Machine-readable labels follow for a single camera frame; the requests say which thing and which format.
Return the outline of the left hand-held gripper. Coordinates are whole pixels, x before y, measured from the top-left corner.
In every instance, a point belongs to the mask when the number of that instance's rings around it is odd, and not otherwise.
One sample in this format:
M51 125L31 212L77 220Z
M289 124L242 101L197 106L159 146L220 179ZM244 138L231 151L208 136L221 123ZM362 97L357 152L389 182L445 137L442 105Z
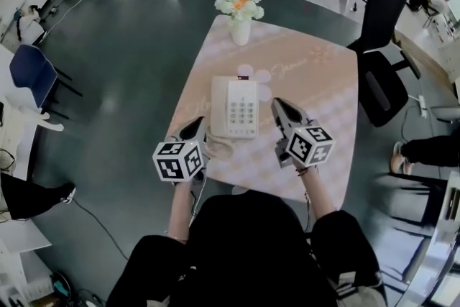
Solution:
M160 142L152 159L163 182L188 182L204 170L208 157L200 143L206 141L206 119L200 116L177 128L172 137L175 142Z

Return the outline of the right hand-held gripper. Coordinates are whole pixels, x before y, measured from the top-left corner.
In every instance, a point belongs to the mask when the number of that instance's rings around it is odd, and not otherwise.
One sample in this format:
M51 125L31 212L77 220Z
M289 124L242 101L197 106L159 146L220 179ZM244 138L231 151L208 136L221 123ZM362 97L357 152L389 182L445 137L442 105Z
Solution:
M279 140L275 148L281 168L294 162L308 168L328 160L336 140L322 126L309 126L315 120L305 110L286 99L274 98L272 115L282 135L288 135Z

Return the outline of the beige telephone handset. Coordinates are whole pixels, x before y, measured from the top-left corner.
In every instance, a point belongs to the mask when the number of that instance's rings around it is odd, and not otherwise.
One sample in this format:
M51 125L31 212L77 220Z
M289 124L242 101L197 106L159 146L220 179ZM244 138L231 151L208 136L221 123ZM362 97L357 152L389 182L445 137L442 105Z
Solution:
M211 134L229 138L227 129L227 98L230 77L214 76L211 81Z

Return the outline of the beige telephone base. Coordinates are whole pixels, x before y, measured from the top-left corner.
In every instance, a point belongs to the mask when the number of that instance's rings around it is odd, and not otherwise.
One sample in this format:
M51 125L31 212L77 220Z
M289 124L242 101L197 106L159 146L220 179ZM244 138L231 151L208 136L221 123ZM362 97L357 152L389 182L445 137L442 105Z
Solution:
M227 137L254 139L259 127L258 84L251 80L228 83L226 106Z

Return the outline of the person's right forearm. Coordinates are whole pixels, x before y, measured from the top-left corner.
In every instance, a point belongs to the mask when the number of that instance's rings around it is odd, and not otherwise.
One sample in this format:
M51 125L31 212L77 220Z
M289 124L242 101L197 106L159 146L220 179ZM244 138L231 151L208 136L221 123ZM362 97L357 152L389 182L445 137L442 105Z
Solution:
M306 197L312 206L316 221L333 211L334 207L331 205L328 194L315 168L309 168L309 171L299 178L305 187Z

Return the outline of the person's left forearm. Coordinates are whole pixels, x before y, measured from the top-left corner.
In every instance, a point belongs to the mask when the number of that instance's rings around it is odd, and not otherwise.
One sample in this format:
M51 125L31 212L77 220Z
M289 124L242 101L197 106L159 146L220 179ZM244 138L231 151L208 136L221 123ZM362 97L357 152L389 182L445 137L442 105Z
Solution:
M167 227L167 236L182 244L185 244L189 237L193 209L191 191L191 182L180 182L176 185Z

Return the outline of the pink checkered tablecloth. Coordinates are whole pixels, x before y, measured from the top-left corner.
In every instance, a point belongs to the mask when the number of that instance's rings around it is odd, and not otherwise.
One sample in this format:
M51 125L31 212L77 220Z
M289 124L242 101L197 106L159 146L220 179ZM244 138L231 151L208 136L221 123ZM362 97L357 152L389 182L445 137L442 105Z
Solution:
M294 201L304 187L292 167L275 155L281 132L270 108L286 99L318 121L335 140L318 170L336 207L346 195L354 153L358 110L357 57L345 47L264 22L251 23L246 45L236 45L227 16L217 16L201 46L170 123L170 131L211 113L211 81L216 75L247 76L259 84L259 134L235 142L233 155L221 153L208 164L214 180Z

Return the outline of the white vase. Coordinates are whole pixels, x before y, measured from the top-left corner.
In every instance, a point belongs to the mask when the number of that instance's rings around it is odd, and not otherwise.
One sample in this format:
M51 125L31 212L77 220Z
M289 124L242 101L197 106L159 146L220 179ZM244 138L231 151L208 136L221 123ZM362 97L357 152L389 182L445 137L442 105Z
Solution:
M234 20L230 25L230 33L233 42L238 46L244 46L249 41L251 21Z

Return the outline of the black office chair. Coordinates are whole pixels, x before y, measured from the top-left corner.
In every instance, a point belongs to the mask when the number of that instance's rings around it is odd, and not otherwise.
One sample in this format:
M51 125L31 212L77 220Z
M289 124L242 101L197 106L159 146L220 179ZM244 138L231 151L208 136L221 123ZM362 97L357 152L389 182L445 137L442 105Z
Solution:
M380 51L392 43L406 0L367 0L360 37L347 46L357 55L359 103L375 127L386 125L406 105L408 92L397 72L410 68L421 77L412 57L400 51L394 65Z

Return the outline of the white flower bouquet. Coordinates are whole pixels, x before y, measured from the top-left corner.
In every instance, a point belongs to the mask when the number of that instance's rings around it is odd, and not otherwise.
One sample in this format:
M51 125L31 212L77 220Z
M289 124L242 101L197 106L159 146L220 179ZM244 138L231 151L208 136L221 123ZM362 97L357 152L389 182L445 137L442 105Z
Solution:
M215 0L216 10L231 17L232 22L248 22L258 20L265 15L260 6L261 0Z

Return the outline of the person's black clothing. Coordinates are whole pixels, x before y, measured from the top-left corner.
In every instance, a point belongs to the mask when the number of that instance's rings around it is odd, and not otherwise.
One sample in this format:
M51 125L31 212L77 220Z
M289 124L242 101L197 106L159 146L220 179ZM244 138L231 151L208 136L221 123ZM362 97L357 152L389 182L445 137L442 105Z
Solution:
M357 220L334 211L306 236L280 198L208 198L188 241L143 237L106 307L387 307L380 267Z

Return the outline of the blue chair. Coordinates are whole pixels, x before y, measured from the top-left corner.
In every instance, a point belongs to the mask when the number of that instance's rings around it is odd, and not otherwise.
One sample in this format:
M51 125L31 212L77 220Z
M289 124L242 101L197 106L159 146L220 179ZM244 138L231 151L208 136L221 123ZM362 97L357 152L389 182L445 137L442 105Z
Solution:
M62 77L72 81L73 79L60 69L56 68L34 45L20 45L14 54L9 71L13 84L17 88L28 88L32 93L35 106L42 108L45 112L54 114L65 120L70 118L54 109L53 104L57 104L55 92L59 86L67 88L75 95L82 97L83 94L68 83Z

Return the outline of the white desk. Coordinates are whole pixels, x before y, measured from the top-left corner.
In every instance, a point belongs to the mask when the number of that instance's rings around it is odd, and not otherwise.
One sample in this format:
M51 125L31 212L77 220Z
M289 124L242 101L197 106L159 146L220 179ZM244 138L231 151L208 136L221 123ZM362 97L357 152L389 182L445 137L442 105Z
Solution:
M433 235L422 255L415 258L415 274L396 307L421 307L436 293L454 265L456 240L460 236L460 173L439 180L444 189L441 207L435 212Z
M49 123L48 113L35 106L28 88L17 88L12 80L9 64L13 53L0 44L0 103L4 105L0 124L0 168L15 178L26 180L32 172L29 163L38 127L56 132L62 124Z

